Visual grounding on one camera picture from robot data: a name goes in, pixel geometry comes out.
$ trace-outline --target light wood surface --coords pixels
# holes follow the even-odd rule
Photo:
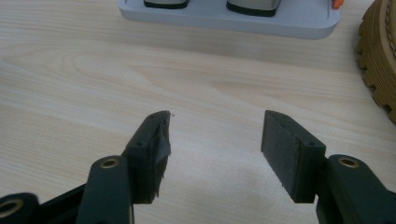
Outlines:
[[[320,40],[125,20],[115,0],[0,1],[0,197],[45,202],[170,110],[172,155],[136,223],[318,223],[260,153],[264,111],[290,115],[396,190],[396,126],[357,66],[371,0]]]

